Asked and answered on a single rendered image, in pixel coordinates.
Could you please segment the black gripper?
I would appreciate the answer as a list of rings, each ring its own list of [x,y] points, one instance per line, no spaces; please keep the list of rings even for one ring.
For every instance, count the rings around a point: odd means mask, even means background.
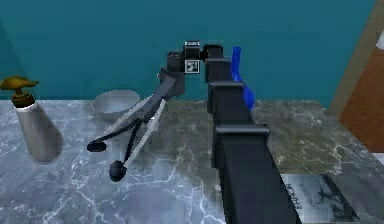
[[[175,83],[165,95],[165,99],[169,100],[172,97],[182,95],[185,92],[183,52],[169,52],[167,54],[166,67],[159,71],[160,81],[163,81],[167,76],[172,77]],[[107,148],[105,141],[114,137],[117,137],[114,140],[116,142],[123,143],[127,140],[128,143],[131,143],[130,149],[126,147],[121,149],[123,160],[115,160],[110,165],[109,177],[113,182],[123,179],[127,168],[138,156],[150,136],[158,130],[159,120],[166,101],[161,99],[154,104],[153,108],[150,108],[150,103],[153,102],[152,96],[138,102],[105,131],[105,136],[99,137],[87,145],[87,150],[90,152],[102,152]],[[138,128],[138,131],[135,138],[132,138],[127,131],[133,131],[135,128]]]

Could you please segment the white bowl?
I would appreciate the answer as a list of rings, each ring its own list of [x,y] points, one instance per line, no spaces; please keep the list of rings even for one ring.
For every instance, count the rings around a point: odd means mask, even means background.
[[[98,95],[91,107],[102,121],[113,123],[139,101],[140,96],[132,90],[111,90]]]

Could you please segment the grey bottle with gold pump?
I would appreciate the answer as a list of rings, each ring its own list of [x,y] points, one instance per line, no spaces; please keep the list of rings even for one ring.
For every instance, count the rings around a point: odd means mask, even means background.
[[[31,158],[36,162],[48,164],[61,154],[63,137],[34,96],[24,91],[24,88],[38,84],[38,81],[11,76],[0,81],[0,89],[14,92],[11,102]]]

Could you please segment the blue bottle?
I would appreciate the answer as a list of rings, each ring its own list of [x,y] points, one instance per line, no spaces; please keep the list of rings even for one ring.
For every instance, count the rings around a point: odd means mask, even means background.
[[[241,48],[234,47],[232,51],[232,57],[231,57],[232,79],[236,82],[244,83],[240,75],[240,59],[241,59]],[[248,110],[251,110],[254,107],[254,101],[255,101],[254,94],[247,85],[244,85],[243,100]]]

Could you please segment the brown wooden door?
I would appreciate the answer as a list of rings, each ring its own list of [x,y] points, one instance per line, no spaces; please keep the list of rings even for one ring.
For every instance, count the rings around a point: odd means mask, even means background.
[[[328,109],[373,153],[384,153],[383,31],[384,0],[375,0]]]

